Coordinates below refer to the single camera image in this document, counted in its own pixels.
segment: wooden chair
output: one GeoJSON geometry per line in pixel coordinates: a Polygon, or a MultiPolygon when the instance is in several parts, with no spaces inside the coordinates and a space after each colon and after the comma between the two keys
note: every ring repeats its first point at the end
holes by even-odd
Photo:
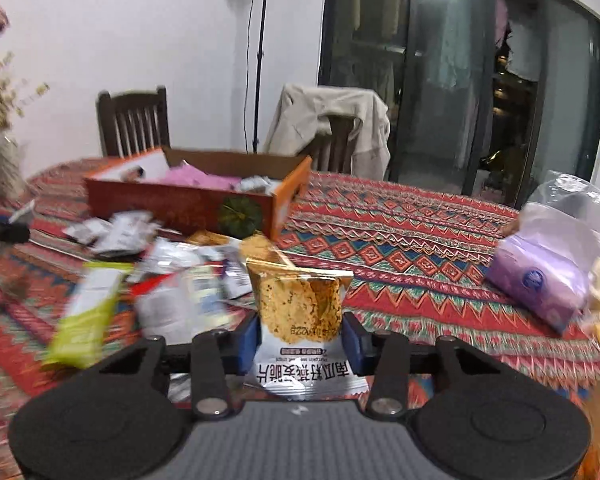
{"type": "Polygon", "coordinates": [[[318,132],[299,155],[310,155],[311,168],[314,171],[331,173],[351,173],[351,155],[353,143],[349,134],[353,130],[353,117],[329,116],[331,135],[318,132]]]}
{"type": "Polygon", "coordinates": [[[102,153],[129,156],[158,146],[169,146],[167,91],[100,92],[97,102],[102,153]]]}

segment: table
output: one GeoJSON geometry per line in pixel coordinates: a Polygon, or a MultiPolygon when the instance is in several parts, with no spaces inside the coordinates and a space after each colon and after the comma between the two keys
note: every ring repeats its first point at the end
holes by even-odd
{"type": "MultiPolygon", "coordinates": [[[[6,441],[8,421],[30,396],[62,380],[42,372],[40,361],[89,257],[62,229],[88,215],[82,178],[104,164],[80,160],[31,179],[20,203],[37,197],[32,241],[0,252],[0,478],[18,475],[6,441]],[[23,300],[5,293],[4,284],[15,277],[28,279],[23,300]]],[[[5,204],[0,212],[17,206],[5,204]]],[[[579,402],[600,378],[597,346],[575,325],[556,338],[484,283],[498,231],[516,214],[469,197],[313,173],[278,245],[295,264],[353,270],[345,306],[367,328],[425,343],[458,336],[579,402]]],[[[106,354],[137,337],[132,309],[120,304],[106,354]]],[[[426,402],[431,393],[426,378],[415,381],[410,404],[426,402]]]]}

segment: black pole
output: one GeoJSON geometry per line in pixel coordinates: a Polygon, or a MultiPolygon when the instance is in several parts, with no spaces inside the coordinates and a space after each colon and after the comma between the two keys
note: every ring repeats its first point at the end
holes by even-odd
{"type": "Polygon", "coordinates": [[[258,153],[258,113],[260,111],[260,76],[262,75],[262,45],[264,43],[264,18],[267,13],[267,0],[262,0],[262,19],[260,20],[260,44],[258,46],[258,71],[256,72],[256,104],[253,112],[253,153],[258,153]]]}

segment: red tablecloth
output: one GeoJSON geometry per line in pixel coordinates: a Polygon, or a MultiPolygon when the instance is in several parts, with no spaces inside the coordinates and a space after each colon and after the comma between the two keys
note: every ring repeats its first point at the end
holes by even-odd
{"type": "MultiPolygon", "coordinates": [[[[18,474],[8,421],[29,396],[61,379],[42,372],[40,361],[88,259],[61,231],[88,215],[82,177],[103,164],[81,160],[33,178],[20,202],[37,197],[32,242],[0,252],[0,478],[18,474]],[[4,284],[16,277],[29,284],[21,301],[5,293],[4,284]]],[[[577,402],[600,378],[596,345],[575,325],[554,337],[484,283],[498,230],[515,215],[468,197],[315,173],[278,244],[296,264],[353,270],[345,305],[366,327],[428,343],[453,334],[577,402]]],[[[135,315],[121,304],[106,353],[137,336],[135,315]]],[[[426,382],[417,383],[412,404],[429,394],[426,382]]]]}

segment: purple and white wrapper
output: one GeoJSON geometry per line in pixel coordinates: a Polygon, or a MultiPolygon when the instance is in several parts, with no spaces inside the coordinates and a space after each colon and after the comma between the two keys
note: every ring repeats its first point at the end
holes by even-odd
{"type": "Polygon", "coordinates": [[[586,306],[600,240],[584,222],[538,203],[525,206],[520,225],[499,243],[486,277],[562,333],[586,306]]]}

